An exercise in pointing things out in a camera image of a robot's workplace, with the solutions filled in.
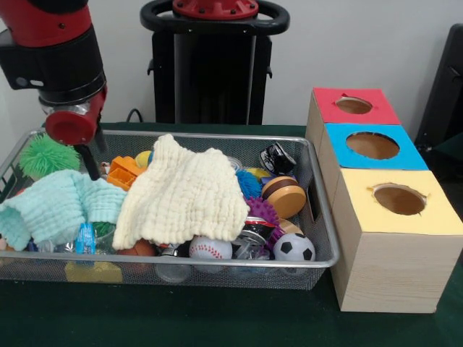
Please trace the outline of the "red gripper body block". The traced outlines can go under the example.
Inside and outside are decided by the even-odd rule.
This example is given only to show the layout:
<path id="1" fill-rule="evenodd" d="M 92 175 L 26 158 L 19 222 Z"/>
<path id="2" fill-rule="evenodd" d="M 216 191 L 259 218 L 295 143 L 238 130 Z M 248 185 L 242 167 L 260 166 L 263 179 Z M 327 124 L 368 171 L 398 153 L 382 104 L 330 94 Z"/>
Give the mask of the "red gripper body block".
<path id="1" fill-rule="evenodd" d="M 86 145 L 93 140 L 106 102 L 107 87 L 81 103 L 45 106 L 49 137 L 65 145 Z"/>

